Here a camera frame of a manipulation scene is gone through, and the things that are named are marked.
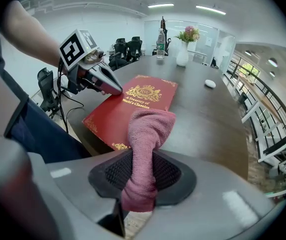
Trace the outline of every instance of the gold emblem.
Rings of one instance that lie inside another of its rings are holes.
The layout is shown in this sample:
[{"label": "gold emblem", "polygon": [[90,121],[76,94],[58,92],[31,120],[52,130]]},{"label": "gold emblem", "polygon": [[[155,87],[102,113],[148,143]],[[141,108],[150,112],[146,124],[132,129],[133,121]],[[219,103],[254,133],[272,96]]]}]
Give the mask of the gold emblem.
[{"label": "gold emblem", "polygon": [[135,78],[150,78],[150,76],[138,74]]},{"label": "gold emblem", "polygon": [[115,143],[112,143],[112,146],[113,147],[116,147],[118,150],[124,150],[124,149],[129,149],[131,148],[130,146],[126,146],[125,144],[121,143],[121,144],[115,144]]},{"label": "gold emblem", "polygon": [[91,115],[86,121],[85,121],[85,125],[92,131],[97,133],[97,127],[94,124],[94,122],[92,121],[94,115]]},{"label": "gold emblem", "polygon": [[153,102],[158,102],[161,98],[161,94],[159,93],[161,90],[154,90],[155,87],[151,85],[144,85],[143,87],[140,87],[137,85],[135,88],[130,88],[126,94],[138,97],[140,99],[144,100],[150,100]]},{"label": "gold emblem", "polygon": [[167,81],[167,80],[164,80],[164,79],[162,79],[162,81],[171,84],[173,87],[176,86],[176,83],[175,83],[175,82]]}]

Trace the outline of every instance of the pink towel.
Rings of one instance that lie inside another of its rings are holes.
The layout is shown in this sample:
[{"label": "pink towel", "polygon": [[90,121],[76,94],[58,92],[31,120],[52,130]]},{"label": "pink towel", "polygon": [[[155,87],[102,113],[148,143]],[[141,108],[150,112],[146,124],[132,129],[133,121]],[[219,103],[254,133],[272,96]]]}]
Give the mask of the pink towel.
[{"label": "pink towel", "polygon": [[133,170],[121,195],[124,210],[142,213],[154,209],[157,189],[152,150],[163,145],[175,120],[174,113],[159,109],[140,108],[132,114],[128,139],[133,149]]}]

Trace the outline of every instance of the white computer mouse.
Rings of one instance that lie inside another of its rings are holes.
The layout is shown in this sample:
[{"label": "white computer mouse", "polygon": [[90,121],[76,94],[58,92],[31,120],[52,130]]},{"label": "white computer mouse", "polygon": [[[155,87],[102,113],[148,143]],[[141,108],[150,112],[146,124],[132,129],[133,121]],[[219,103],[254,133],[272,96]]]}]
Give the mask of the white computer mouse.
[{"label": "white computer mouse", "polygon": [[210,87],[210,88],[213,88],[213,89],[216,87],[215,82],[214,82],[214,81],[211,81],[211,80],[206,80],[206,81],[205,81],[205,85],[208,86],[208,87]]}]

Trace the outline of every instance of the water bottle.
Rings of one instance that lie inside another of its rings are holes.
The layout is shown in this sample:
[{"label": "water bottle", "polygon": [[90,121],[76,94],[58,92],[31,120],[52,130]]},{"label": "water bottle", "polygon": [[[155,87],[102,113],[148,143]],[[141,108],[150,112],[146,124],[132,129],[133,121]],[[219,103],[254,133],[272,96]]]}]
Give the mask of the water bottle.
[{"label": "water bottle", "polygon": [[163,59],[165,56],[165,34],[162,28],[159,29],[159,35],[157,39],[157,55],[158,59]]}]

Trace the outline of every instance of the jeans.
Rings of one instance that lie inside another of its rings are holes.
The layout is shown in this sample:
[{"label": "jeans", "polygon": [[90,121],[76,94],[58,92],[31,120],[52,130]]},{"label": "jeans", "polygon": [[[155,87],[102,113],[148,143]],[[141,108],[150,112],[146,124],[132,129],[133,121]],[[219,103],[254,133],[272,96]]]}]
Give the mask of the jeans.
[{"label": "jeans", "polygon": [[20,143],[27,152],[40,154],[46,164],[91,156],[79,141],[53,122],[30,99],[7,137]]}]

